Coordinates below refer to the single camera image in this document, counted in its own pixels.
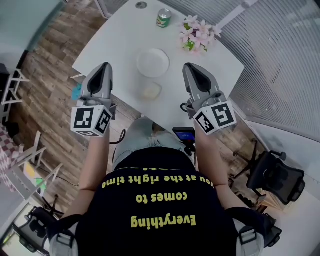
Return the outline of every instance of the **wooden floor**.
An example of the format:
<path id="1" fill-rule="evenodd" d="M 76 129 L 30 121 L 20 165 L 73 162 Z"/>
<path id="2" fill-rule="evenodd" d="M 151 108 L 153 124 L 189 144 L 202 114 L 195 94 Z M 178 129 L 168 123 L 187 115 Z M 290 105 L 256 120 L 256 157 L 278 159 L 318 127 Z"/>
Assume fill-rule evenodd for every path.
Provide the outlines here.
<path id="1" fill-rule="evenodd" d="M 30 82 L 20 85 L 18 94 L 23 102 L 12 106 L 10 112 L 10 121 L 20 127 L 20 134 L 14 138 L 16 143 L 23 143 L 27 149 L 40 131 L 40 146 L 47 147 L 44 159 L 53 167 L 63 163 L 60 176 L 74 185 L 79 182 L 88 141 L 70 131 L 71 109 L 76 105 L 71 94 L 77 85 L 70 77 L 78 74 L 72 65 L 105 22 L 94 0 L 70 0 L 49 25 L 35 50 L 27 55 L 22 72 Z M 110 124 L 111 141 L 117 141 L 121 131 L 140 116 L 125 103 L 114 100 L 118 108 L 116 121 Z M 240 151 L 249 158 L 253 150 L 254 135 L 239 118 L 238 121 L 237 126 L 217 135 L 221 155 L 231 173 L 239 172 L 246 165 L 239 157 L 233 157 L 233 152 Z M 114 149 L 115 146 L 111 146 L 108 170 L 112 167 Z M 77 191 L 76 186 L 57 179 L 48 192 L 59 195 L 58 204 L 65 211 Z"/>

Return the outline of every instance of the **soda can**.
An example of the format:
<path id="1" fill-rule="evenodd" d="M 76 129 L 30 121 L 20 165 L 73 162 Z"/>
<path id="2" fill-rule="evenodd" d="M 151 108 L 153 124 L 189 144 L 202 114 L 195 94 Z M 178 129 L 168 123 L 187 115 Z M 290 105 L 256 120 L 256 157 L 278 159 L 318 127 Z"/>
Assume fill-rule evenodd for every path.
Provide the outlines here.
<path id="1" fill-rule="evenodd" d="M 158 18 L 156 19 L 156 24 L 160 28 L 166 28 L 169 25 L 171 19 L 171 11 L 168 9 L 161 9 L 158 12 Z"/>

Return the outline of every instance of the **white table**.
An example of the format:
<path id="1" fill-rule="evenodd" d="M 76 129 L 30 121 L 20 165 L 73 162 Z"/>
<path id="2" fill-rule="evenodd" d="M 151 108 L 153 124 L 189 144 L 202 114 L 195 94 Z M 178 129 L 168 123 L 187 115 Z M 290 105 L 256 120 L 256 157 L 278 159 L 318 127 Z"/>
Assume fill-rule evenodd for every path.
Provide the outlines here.
<path id="1" fill-rule="evenodd" d="M 168 131 L 173 127 L 193 127 L 188 114 L 180 105 L 189 99 L 183 77 L 185 63 L 194 63 L 212 73 L 220 89 L 229 97 L 244 66 L 220 42 L 205 55 L 192 55 L 179 44 L 178 23 L 185 16 L 156 0 L 145 0 L 147 8 L 137 9 L 138 0 L 130 0 L 121 7 L 94 35 L 84 48 L 73 68 L 87 76 L 95 67 L 109 62 L 113 69 L 112 93 Z M 156 25 L 158 11 L 172 12 L 166 28 Z M 168 71 L 158 78 L 147 78 L 137 68 L 137 57 L 145 49 L 163 50 L 170 59 Z M 156 82 L 162 86 L 153 101 L 141 98 L 141 86 Z"/>

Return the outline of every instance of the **white plate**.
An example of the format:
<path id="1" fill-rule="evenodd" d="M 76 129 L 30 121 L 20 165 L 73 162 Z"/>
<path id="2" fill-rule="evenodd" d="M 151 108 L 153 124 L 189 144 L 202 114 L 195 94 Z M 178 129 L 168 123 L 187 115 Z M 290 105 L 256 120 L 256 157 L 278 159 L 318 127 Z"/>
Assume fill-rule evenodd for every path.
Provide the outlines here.
<path id="1" fill-rule="evenodd" d="M 151 48 L 139 54 L 136 65 L 145 77 L 158 78 L 167 72 L 170 60 L 163 50 Z"/>

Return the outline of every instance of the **blue object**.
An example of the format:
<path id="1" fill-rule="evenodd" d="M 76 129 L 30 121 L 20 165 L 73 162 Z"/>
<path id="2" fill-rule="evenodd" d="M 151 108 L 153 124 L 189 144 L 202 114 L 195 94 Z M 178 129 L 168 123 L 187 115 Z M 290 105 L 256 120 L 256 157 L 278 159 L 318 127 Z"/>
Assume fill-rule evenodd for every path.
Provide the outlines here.
<path id="1" fill-rule="evenodd" d="M 71 99 L 77 100 L 81 95 L 82 84 L 78 83 L 75 88 L 72 89 Z"/>

